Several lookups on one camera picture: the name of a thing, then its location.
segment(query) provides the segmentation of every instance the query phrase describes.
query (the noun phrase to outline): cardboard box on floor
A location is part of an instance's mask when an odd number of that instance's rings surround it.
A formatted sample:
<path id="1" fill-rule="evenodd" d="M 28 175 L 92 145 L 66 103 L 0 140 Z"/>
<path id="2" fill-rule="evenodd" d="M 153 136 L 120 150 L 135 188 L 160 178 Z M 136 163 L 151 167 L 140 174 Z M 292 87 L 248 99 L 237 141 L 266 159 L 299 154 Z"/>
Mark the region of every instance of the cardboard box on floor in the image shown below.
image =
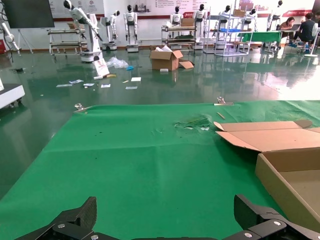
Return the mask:
<path id="1" fill-rule="evenodd" d="M 193 64 L 190 61 L 182 60 L 183 55 L 181 51 L 151 51 L 150 59 L 152 61 L 152 69 L 168 69 L 174 71 L 178 69 L 179 65 L 185 69 L 193 68 Z"/>
<path id="2" fill-rule="evenodd" d="M 214 123 L 229 143 L 261 152 L 255 174 L 289 220 L 320 233 L 320 127 L 309 120 Z"/>

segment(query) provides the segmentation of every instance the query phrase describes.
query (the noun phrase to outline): blue basket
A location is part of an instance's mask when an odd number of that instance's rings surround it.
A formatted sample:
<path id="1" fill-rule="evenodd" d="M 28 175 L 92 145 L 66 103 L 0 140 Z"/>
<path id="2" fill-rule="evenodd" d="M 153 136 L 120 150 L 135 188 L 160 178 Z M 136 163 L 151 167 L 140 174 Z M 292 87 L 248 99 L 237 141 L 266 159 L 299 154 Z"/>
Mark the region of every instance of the blue basket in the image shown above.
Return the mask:
<path id="1" fill-rule="evenodd" d="M 220 31 L 226 33 L 227 29 L 226 28 L 221 28 Z M 229 33 L 237 33 L 237 32 L 241 32 L 241 29 L 236 29 L 236 28 L 229 29 Z"/>

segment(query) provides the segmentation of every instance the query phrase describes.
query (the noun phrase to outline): plastic bag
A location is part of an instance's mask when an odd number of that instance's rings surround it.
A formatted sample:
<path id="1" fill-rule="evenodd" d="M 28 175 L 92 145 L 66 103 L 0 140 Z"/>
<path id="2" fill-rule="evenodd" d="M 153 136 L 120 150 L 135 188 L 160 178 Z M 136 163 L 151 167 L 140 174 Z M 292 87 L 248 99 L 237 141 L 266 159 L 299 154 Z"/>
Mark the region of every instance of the plastic bag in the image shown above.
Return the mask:
<path id="1" fill-rule="evenodd" d="M 116 69 L 126 69 L 129 64 L 125 60 L 119 60 L 115 56 L 110 58 L 109 61 L 106 62 L 108 68 L 115 67 Z"/>

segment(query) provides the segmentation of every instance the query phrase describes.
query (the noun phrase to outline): epoxy floor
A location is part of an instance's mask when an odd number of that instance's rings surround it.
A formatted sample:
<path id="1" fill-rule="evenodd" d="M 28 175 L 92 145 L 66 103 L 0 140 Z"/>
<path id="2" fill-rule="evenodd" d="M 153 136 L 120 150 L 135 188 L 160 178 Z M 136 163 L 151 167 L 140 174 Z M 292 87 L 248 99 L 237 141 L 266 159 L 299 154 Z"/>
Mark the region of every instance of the epoxy floor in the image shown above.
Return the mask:
<path id="1" fill-rule="evenodd" d="M 103 54 L 106 61 L 117 56 L 134 70 L 112 67 L 109 70 L 116 77 L 93 80 L 93 65 L 81 63 L 79 56 L 57 56 L 55 62 L 47 52 L 23 53 L 13 55 L 14 63 L 0 56 L 2 82 L 21 83 L 25 91 L 23 105 L 0 109 L 0 198 L 71 117 L 77 103 L 85 107 L 215 103 L 219 96 L 227 102 L 320 99 L 319 59 L 295 52 L 281 58 L 261 49 L 246 57 L 225 58 L 183 52 L 184 59 L 194 62 L 195 68 L 169 73 L 151 70 L 149 50 Z M 16 68 L 24 68 L 24 73 L 15 73 L 12 69 Z M 131 82 L 132 77 L 141 77 L 141 82 Z M 56 88 L 78 79 L 95 85 Z M 101 88 L 101 84 L 111 86 Z M 137 89 L 126 90 L 135 86 Z"/>

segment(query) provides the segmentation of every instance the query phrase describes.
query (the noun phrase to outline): man sitting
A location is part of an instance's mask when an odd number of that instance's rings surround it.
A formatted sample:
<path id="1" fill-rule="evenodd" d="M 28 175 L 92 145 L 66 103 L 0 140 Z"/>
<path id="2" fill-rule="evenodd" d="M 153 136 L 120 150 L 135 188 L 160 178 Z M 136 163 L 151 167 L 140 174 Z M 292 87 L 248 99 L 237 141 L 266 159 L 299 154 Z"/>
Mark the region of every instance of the man sitting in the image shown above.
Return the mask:
<path id="1" fill-rule="evenodd" d="M 305 19 L 306 21 L 304 21 L 303 23 L 301 23 L 301 26 L 299 28 L 298 31 L 295 32 L 294 35 L 294 41 L 293 43 L 290 45 L 291 47 L 296 48 L 296 40 L 299 37 L 301 39 L 301 41 L 303 42 L 311 42 L 311 44 L 313 44 L 313 41 L 315 40 L 315 36 L 313 36 L 313 29 L 315 26 L 315 22 L 312 21 L 311 19 L 313 18 L 313 13 L 309 12 L 305 15 Z"/>

